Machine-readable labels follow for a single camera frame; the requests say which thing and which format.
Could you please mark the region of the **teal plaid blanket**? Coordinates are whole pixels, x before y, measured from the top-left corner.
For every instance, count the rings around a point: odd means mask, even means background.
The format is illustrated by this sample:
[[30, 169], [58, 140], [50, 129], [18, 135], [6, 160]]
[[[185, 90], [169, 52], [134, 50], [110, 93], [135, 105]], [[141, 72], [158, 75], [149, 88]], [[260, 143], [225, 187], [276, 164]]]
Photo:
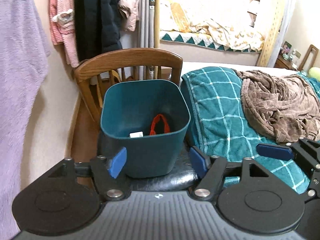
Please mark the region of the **teal plaid blanket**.
[[[223, 67], [205, 67], [182, 76], [181, 92], [191, 114], [188, 128], [191, 144], [207, 155], [220, 155], [230, 162], [250, 157], [296, 192], [305, 192], [310, 180], [294, 161], [257, 153], [256, 146], [260, 143], [279, 144], [248, 123], [241, 105], [242, 80], [236, 72]], [[319, 97], [319, 82], [300, 75], [310, 82]]]

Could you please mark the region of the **wooden bed headboard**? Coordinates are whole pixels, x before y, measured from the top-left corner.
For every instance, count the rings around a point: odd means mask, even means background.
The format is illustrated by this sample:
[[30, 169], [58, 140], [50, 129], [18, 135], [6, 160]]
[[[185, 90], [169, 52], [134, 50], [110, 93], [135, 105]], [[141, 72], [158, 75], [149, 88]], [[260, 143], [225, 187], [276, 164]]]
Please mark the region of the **wooden bed headboard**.
[[315, 47], [313, 44], [311, 44], [309, 46], [309, 48], [307, 49], [307, 52], [298, 67], [298, 71], [304, 70], [304, 71], [308, 72], [309, 69], [313, 67], [313, 65], [316, 61], [318, 52], [319, 52], [319, 49], [317, 47]]

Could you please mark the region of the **purple fleece robe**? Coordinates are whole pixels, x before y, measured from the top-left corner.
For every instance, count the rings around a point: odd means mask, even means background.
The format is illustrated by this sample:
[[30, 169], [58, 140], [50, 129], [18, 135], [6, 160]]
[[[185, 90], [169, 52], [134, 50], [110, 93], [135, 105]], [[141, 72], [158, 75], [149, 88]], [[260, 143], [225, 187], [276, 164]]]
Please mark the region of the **purple fleece robe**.
[[20, 191], [25, 132], [49, 55], [34, 0], [1, 0], [1, 239], [18, 233], [11, 205]]

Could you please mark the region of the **wooden nightstand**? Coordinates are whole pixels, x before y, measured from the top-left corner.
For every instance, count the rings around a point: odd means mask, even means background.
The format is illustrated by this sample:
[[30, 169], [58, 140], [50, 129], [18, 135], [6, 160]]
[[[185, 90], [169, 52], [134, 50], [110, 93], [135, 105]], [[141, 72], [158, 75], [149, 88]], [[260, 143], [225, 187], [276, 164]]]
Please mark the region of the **wooden nightstand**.
[[289, 60], [284, 59], [282, 55], [278, 55], [274, 67], [297, 71], [297, 68], [295, 68]]

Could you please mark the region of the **yellow patterned curtain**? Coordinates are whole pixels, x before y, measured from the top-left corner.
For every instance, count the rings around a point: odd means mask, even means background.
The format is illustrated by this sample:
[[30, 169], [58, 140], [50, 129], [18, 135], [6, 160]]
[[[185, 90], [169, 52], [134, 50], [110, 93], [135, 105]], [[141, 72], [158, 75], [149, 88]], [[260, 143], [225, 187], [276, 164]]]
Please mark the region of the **yellow patterned curtain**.
[[294, 0], [260, 0], [254, 28], [264, 37], [259, 67], [274, 67], [296, 3]]

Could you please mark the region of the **teal triangle window seat cushion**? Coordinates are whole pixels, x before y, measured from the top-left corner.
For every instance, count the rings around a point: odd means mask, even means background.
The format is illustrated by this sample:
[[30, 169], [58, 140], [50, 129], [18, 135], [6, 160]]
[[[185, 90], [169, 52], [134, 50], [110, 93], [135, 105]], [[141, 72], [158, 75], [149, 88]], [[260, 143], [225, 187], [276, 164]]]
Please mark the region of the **teal triangle window seat cushion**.
[[216, 43], [210, 35], [207, 34], [197, 34], [197, 33], [181, 33], [178, 31], [165, 31], [161, 30], [159, 33], [161, 41], [167, 42], [178, 42], [185, 43], [189, 45], [195, 45], [203, 48], [209, 48], [213, 50], [220, 51], [232, 51], [241, 53], [257, 53], [258, 51], [253, 50], [251, 47], [245, 49], [232, 49], [228, 46]]

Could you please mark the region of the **teal plastic trash bin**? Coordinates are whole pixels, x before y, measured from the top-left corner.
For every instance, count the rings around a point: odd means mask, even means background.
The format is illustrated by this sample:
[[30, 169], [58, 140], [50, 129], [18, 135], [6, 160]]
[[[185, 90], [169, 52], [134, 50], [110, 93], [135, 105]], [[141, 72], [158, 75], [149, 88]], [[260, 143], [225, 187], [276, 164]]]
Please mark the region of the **teal plastic trash bin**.
[[[163, 114], [170, 133], [149, 135], [153, 118]], [[131, 178], [164, 176], [173, 169], [190, 123], [190, 112], [179, 87], [167, 80], [121, 82], [104, 97], [100, 127], [106, 145], [98, 155], [113, 157], [127, 149], [124, 173]], [[141, 138], [129, 138], [133, 132]]]

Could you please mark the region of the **grey curtain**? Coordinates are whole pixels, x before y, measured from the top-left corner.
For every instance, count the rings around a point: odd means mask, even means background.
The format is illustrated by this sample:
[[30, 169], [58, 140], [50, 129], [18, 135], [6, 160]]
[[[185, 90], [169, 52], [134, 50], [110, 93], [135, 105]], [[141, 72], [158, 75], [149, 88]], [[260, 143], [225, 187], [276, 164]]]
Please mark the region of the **grey curtain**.
[[154, 47], [155, 0], [139, 1], [138, 46]]

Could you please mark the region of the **orange black item in bin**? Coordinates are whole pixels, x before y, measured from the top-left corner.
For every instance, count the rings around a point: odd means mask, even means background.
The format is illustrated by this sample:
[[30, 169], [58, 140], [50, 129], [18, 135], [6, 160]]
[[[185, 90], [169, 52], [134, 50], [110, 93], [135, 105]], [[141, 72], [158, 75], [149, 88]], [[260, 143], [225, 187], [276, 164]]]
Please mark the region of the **orange black item in bin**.
[[157, 114], [152, 120], [149, 135], [159, 135], [166, 133], [170, 133], [168, 120], [163, 114]]

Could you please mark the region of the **pink fleece robe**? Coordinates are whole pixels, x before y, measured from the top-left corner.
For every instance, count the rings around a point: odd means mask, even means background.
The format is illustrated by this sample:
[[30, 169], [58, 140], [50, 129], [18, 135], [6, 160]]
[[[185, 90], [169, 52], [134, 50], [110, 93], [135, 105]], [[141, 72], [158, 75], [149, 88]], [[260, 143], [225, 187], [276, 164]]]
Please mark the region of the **pink fleece robe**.
[[49, 0], [50, 35], [53, 45], [64, 45], [66, 61], [79, 65], [74, 25], [74, 0]]

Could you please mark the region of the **wooden chair black seat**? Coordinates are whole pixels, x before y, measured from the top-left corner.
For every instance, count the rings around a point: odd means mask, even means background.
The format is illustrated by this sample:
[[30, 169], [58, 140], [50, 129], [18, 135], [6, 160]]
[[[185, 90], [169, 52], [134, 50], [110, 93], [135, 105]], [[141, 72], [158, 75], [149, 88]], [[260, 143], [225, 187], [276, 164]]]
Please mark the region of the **wooden chair black seat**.
[[[81, 97], [91, 116], [91, 126], [97, 136], [97, 153], [101, 153], [106, 145], [106, 136], [100, 127], [100, 118], [103, 105], [103, 96], [106, 91], [116, 83], [136, 81], [133, 78], [121, 80], [116, 73], [125, 67], [137, 68], [139, 64], [158, 64], [160, 67], [169, 67], [173, 71], [173, 81], [176, 83], [181, 76], [182, 58], [172, 52], [154, 48], [131, 48], [103, 53], [92, 59], [84, 60], [75, 69], [76, 83], [80, 89]], [[121, 178], [128, 183], [130, 189], [136, 191], [177, 191], [187, 189], [197, 181], [197, 175], [191, 168], [187, 156], [187, 146], [182, 146], [178, 159], [169, 174], [134, 179], [126, 175]]]

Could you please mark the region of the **white bed mattress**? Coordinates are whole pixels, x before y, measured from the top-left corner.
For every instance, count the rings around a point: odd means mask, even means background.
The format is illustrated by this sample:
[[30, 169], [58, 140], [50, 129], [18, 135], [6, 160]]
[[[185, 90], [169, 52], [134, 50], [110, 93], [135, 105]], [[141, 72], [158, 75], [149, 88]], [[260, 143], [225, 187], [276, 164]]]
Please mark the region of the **white bed mattress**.
[[235, 69], [237, 71], [248, 71], [248, 70], [260, 70], [267, 74], [273, 76], [288, 76], [297, 74], [297, 71], [288, 70], [284, 68], [270, 68], [270, 67], [257, 67], [257, 66], [247, 66], [239, 64], [228, 64], [228, 63], [212, 63], [212, 62], [183, 62], [181, 76], [191, 72], [193, 70], [198, 70], [205, 67], [223, 67], [229, 69]]

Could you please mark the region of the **light pink puffer jacket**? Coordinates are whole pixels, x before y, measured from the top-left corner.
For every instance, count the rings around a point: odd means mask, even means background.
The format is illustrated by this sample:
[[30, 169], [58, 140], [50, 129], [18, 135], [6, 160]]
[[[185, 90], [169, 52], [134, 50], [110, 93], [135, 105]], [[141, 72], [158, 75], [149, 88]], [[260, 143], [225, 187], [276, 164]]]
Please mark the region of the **light pink puffer jacket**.
[[119, 0], [118, 9], [123, 18], [123, 30], [134, 32], [139, 20], [139, 0]]

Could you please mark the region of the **green pillow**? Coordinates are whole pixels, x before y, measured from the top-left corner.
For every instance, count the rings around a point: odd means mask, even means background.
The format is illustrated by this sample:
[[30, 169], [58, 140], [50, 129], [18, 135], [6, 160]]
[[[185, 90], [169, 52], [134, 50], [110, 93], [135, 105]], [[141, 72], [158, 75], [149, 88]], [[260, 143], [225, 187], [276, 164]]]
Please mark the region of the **green pillow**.
[[320, 68], [319, 67], [310, 68], [309, 72], [308, 72], [308, 77], [309, 78], [314, 78], [317, 81], [320, 81]]

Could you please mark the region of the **black puffer coat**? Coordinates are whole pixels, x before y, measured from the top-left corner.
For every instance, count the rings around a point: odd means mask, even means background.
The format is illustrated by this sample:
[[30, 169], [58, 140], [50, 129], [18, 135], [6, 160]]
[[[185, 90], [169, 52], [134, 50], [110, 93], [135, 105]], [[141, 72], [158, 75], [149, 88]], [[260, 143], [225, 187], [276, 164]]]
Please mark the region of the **black puffer coat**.
[[76, 50], [79, 61], [121, 50], [119, 0], [74, 0]]

